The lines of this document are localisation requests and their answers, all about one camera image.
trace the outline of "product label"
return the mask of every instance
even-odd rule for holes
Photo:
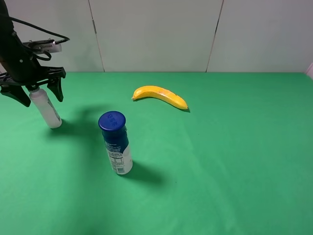
[[[125,148],[123,153],[120,152],[121,147],[116,144],[106,142],[106,147],[112,169],[117,174],[126,174],[129,172],[133,166],[129,145]]]
[[[50,99],[48,98],[48,104],[51,106],[51,108],[53,109],[54,113],[55,113],[55,116],[57,117],[57,119],[60,121],[60,116],[58,115],[57,111],[55,110],[55,108],[53,107]]]

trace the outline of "white bottle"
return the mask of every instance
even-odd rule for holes
[[[50,128],[58,128],[61,126],[62,120],[57,111],[54,109],[47,92],[39,88],[29,92],[30,100],[36,105],[47,125]]]

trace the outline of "banana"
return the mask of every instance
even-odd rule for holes
[[[145,97],[153,97],[163,100],[179,109],[188,109],[186,102],[181,97],[162,87],[139,87],[137,90],[135,90],[132,100],[137,100]]]

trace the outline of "blue bottle cap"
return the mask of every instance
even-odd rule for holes
[[[125,116],[118,111],[106,112],[100,117],[98,121],[99,127],[103,131],[109,132],[118,131],[119,129],[125,126],[125,123],[126,123]]]

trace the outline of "bottle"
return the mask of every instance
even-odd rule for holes
[[[54,109],[47,92],[43,89],[39,89],[39,87],[29,92],[30,100],[36,105],[47,125],[52,129],[61,126],[62,120]]]
[[[133,167],[125,123],[125,116],[118,111],[107,112],[98,121],[112,169],[119,175]]]

